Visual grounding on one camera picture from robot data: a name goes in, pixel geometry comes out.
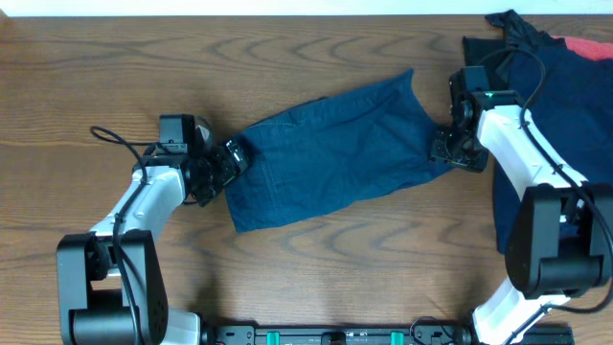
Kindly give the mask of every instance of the wooden table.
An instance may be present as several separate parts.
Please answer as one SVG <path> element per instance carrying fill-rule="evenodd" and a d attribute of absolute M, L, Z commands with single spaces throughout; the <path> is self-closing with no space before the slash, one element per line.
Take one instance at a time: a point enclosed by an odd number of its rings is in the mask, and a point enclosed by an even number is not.
<path fill-rule="evenodd" d="M 613 41 L 611 16 L 530 16 L 538 29 Z M 134 163 L 88 133 L 157 139 L 161 113 L 206 116 L 220 138 L 324 95 L 416 70 L 449 122 L 461 39 L 482 16 L 21 18 L 0 32 L 0 343 L 58 343 L 56 245 L 118 201 Z M 157 251 L 170 303 L 210 320 L 406 324 L 455 319 L 506 272 L 491 167 L 358 202 L 281 229 L 235 233 L 225 199 L 182 207 Z M 592 305 L 599 290 L 575 301 Z M 579 344 L 613 341 L 613 309 L 553 312 Z"/>

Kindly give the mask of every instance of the black base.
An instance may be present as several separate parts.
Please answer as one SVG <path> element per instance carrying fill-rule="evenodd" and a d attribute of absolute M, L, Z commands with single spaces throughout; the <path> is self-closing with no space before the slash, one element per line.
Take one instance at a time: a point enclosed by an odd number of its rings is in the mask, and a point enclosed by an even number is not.
<path fill-rule="evenodd" d="M 449 334 L 457 326 L 443 323 Z M 409 328 L 259 328 L 227 326 L 216 329 L 217 345 L 459 345 L 440 325 Z M 522 345 L 574 345 L 570 327 L 533 327 L 524 334 Z"/>

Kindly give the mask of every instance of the white wall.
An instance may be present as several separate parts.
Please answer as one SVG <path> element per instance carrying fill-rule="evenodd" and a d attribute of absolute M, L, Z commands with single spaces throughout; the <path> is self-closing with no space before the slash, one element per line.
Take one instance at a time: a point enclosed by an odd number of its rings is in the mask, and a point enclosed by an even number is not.
<path fill-rule="evenodd" d="M 613 13 L 613 0 L 0 0 L 8 16 Z"/>

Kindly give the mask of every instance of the dark blue cloth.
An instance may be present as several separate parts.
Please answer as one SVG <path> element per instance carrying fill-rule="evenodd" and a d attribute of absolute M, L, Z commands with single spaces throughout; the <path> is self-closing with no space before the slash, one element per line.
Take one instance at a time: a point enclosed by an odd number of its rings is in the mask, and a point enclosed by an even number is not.
<path fill-rule="evenodd" d="M 547 79 L 530 108 L 534 123 L 573 169 L 590 182 L 613 185 L 613 60 L 591 61 L 552 46 L 538 47 L 536 54 L 547 67 Z M 538 81 L 536 62 L 516 54 L 509 89 L 527 99 Z M 515 189 L 497 166 L 494 217 L 501 253 L 507 248 L 519 204 Z"/>
<path fill-rule="evenodd" d="M 449 171 L 428 160 L 436 125 L 413 71 L 290 108 L 237 138 L 252 166 L 226 189 L 238 232 L 329 214 Z"/>

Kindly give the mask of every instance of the green connector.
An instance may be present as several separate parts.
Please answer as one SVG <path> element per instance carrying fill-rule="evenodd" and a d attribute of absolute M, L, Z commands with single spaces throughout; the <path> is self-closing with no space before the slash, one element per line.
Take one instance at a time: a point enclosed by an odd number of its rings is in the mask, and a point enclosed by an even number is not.
<path fill-rule="evenodd" d="M 266 334 L 266 345 L 279 345 L 279 332 L 269 332 Z"/>
<path fill-rule="evenodd" d="M 392 332 L 392 345 L 404 345 L 404 333 Z"/>

